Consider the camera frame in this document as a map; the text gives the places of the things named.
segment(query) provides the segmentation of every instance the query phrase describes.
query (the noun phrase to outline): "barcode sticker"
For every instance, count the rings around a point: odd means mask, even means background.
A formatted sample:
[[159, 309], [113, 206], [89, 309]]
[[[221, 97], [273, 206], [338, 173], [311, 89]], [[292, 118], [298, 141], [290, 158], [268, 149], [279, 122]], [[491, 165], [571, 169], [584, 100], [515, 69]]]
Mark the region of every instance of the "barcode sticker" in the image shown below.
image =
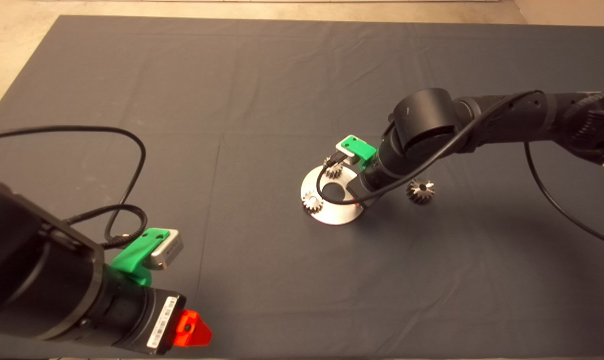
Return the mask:
[[153, 327], [153, 332], [151, 332], [151, 337], [149, 337], [146, 342], [147, 347], [157, 349], [160, 345], [160, 340], [162, 339], [162, 335], [164, 335], [164, 330], [166, 330], [166, 326], [169, 323], [169, 319], [171, 318], [171, 314], [173, 313], [177, 301], [178, 298], [175, 296], [168, 296], [166, 298], [164, 306], [162, 306], [162, 311], [157, 317], [157, 321]]

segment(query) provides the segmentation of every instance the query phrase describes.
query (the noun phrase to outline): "orange part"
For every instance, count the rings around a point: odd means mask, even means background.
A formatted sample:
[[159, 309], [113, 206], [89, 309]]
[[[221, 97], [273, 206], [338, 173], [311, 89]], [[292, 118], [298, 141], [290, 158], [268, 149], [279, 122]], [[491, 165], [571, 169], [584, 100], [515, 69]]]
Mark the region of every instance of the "orange part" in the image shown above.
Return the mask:
[[205, 347], [211, 342], [213, 333], [202, 318], [193, 310], [184, 310], [175, 329], [173, 341], [177, 347]]

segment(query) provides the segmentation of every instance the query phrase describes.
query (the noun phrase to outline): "table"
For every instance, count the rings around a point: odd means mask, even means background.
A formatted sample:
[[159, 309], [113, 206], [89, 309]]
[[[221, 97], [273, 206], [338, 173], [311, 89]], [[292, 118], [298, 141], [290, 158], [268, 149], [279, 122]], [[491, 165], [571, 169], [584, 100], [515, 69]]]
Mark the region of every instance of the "table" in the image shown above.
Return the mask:
[[[130, 202], [185, 248], [154, 286], [214, 332], [177, 358], [604, 356], [604, 243], [539, 193], [521, 144], [437, 162], [331, 227], [304, 175], [405, 95], [604, 90], [604, 27], [61, 16], [0, 102], [0, 130], [109, 125], [145, 141]], [[604, 170], [551, 143], [540, 174], [604, 232]], [[0, 180], [65, 217], [114, 203], [135, 146], [109, 134], [0, 141]], [[103, 221], [78, 225], [100, 241]], [[122, 216], [116, 229], [135, 226]], [[0, 335], [0, 358], [139, 357]]]

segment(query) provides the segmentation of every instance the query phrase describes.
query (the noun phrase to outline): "circular metal plate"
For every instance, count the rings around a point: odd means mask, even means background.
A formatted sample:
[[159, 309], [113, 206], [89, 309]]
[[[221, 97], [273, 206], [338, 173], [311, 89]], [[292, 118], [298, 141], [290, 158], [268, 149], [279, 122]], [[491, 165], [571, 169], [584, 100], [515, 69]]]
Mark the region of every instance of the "circular metal plate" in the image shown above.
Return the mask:
[[[300, 199], [302, 199], [308, 192], [316, 192], [315, 182], [317, 182], [317, 177], [320, 175], [320, 171], [322, 171], [322, 166], [314, 168], [306, 175], [304, 181], [302, 182], [302, 188], [300, 189]], [[344, 166], [340, 176], [336, 178], [329, 178], [323, 175], [322, 180], [320, 180], [320, 187], [322, 187], [322, 191], [324, 191], [326, 184], [338, 184], [344, 190], [343, 200], [350, 200], [353, 198], [353, 196], [347, 191], [346, 186], [348, 182], [350, 182], [356, 176], [357, 174], [354, 171]], [[356, 219], [362, 213], [362, 211], [363, 208], [357, 205], [335, 205], [334, 203], [329, 203], [328, 201], [324, 200], [322, 209], [314, 214], [309, 215], [321, 223], [329, 225], [342, 225], [350, 223]]]

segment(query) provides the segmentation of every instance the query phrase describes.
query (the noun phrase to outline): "gear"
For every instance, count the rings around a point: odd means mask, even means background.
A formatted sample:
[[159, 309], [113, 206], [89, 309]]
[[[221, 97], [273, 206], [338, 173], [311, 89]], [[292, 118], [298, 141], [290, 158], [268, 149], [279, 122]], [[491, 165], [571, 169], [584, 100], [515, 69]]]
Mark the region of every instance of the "gear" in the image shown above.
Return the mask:
[[[330, 159], [330, 157], [327, 157], [324, 159], [324, 165], [326, 165], [326, 162], [329, 161], [329, 159]], [[328, 169], [326, 169], [326, 171], [324, 172], [324, 175], [330, 179], [338, 178], [341, 175], [342, 168], [343, 168], [343, 165], [340, 163], [337, 163], [334, 166], [331, 166]]]
[[315, 214], [322, 209], [322, 205], [324, 205], [324, 199], [320, 198], [319, 194], [315, 191], [309, 191], [304, 194], [302, 198], [302, 205], [304, 205], [304, 209], [309, 214]]
[[412, 202], [424, 205], [435, 196], [435, 184], [430, 180], [414, 178], [406, 187], [406, 195]]

